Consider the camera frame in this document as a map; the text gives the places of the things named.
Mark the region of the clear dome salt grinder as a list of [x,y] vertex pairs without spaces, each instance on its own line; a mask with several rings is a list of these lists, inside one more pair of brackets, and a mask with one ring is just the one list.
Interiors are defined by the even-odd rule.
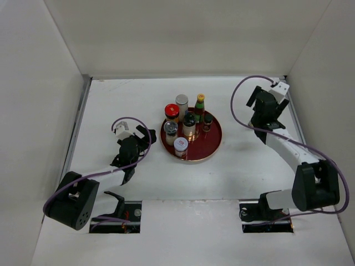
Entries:
[[178,124],[174,121],[167,121],[164,124],[165,140],[169,146],[174,145],[174,141],[178,137]]

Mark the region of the red lid sauce jar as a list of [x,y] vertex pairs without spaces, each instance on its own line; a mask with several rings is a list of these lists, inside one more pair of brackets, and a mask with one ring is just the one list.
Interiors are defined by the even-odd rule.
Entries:
[[179,122],[180,110],[176,104],[167,104],[164,112],[167,121],[174,121],[176,123]]

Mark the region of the white lid red label jar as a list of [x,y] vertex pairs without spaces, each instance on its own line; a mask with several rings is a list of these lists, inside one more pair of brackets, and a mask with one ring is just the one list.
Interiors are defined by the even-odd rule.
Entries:
[[178,137],[174,140],[174,153],[178,158],[185,158],[189,142],[184,137]]

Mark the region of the black cap white bottle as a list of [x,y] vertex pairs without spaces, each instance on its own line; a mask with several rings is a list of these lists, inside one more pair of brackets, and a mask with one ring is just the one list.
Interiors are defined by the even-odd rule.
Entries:
[[196,119],[195,115],[192,112],[188,112],[184,116],[184,120],[182,122],[182,132],[185,136],[193,136],[196,132]]

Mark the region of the silver lid white jar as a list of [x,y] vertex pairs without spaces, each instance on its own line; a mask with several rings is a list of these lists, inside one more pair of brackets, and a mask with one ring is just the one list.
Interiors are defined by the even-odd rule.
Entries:
[[185,115],[188,113],[188,97],[185,94],[179,94],[175,98],[175,103],[179,107],[179,121],[183,122]]

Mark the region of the small dark spice jar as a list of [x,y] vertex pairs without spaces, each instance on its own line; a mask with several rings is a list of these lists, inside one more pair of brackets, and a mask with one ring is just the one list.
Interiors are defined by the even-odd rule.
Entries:
[[212,122],[213,122],[213,116],[211,114],[204,115],[204,121],[202,127],[203,132],[210,131]]

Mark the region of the red chili sauce bottle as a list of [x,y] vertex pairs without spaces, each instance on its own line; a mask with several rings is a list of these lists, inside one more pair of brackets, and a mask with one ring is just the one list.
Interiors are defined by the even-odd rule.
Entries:
[[196,98],[195,107],[194,107],[194,115],[197,124],[203,122],[204,113],[205,113],[205,95],[198,94]]

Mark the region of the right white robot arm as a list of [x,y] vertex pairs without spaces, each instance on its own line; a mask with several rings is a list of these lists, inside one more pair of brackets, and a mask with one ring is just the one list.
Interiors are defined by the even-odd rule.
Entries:
[[289,190],[263,194],[265,201],[257,205],[257,213],[263,219],[270,219],[277,213],[284,197],[290,197],[291,207],[302,212],[336,205],[340,201],[336,165],[324,155],[311,152],[309,147],[296,141],[278,120],[289,103],[285,98],[288,88],[285,83],[279,83],[269,91],[257,86],[246,104],[253,109],[248,126],[295,173]]

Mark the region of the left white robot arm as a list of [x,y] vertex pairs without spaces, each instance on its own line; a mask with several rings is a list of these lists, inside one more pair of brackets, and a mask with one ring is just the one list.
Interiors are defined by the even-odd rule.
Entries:
[[81,230],[90,219],[96,222],[127,223],[124,213],[124,197],[111,188],[127,184],[135,169],[156,142],[156,131],[138,125],[131,132],[125,121],[112,126],[117,138],[118,154],[109,167],[95,173],[81,175],[67,172],[55,193],[44,204],[44,215],[76,231]]

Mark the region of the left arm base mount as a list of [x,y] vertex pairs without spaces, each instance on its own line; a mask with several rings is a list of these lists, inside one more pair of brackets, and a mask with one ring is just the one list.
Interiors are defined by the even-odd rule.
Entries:
[[123,196],[105,191],[94,205],[89,233],[140,233],[142,208],[141,201],[127,201]]

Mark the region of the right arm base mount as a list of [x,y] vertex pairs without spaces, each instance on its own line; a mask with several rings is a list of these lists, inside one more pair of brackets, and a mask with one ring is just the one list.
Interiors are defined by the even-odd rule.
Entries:
[[239,218],[244,233],[293,233],[289,209],[270,209],[258,201],[240,201]]

